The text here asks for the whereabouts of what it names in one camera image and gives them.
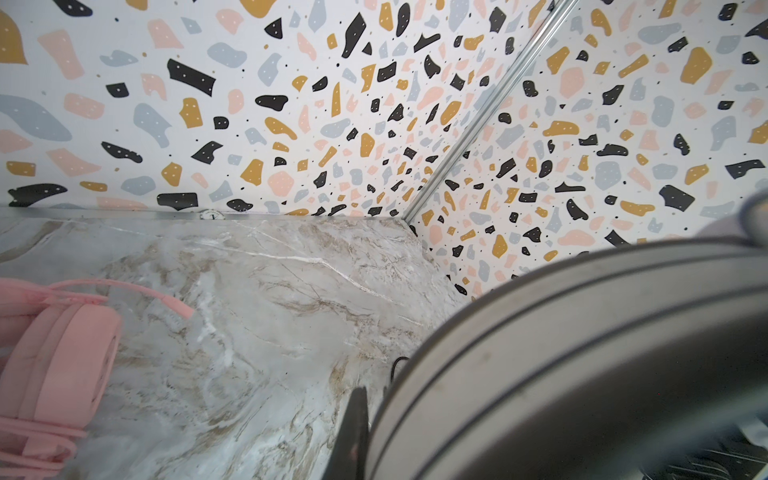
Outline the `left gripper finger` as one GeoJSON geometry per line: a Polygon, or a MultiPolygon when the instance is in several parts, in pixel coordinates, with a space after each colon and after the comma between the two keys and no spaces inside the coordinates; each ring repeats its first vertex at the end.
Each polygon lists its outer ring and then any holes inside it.
{"type": "Polygon", "coordinates": [[[357,387],[351,392],[322,479],[363,480],[368,436],[367,390],[365,387],[357,387]]]}

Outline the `pink headphones with cable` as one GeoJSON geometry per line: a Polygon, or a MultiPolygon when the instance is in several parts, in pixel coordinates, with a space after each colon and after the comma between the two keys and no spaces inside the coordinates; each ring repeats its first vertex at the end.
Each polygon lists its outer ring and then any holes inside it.
{"type": "Polygon", "coordinates": [[[77,452],[101,402],[123,318],[84,280],[1,281],[1,476],[47,479],[77,452]]]}

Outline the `white black headphones with cable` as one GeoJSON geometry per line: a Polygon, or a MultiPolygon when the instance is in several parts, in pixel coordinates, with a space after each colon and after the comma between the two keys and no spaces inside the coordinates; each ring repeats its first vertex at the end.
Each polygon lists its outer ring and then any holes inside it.
{"type": "Polygon", "coordinates": [[[376,415],[368,479],[713,476],[767,442],[767,195],[697,237],[565,260],[433,333],[376,415]]]}

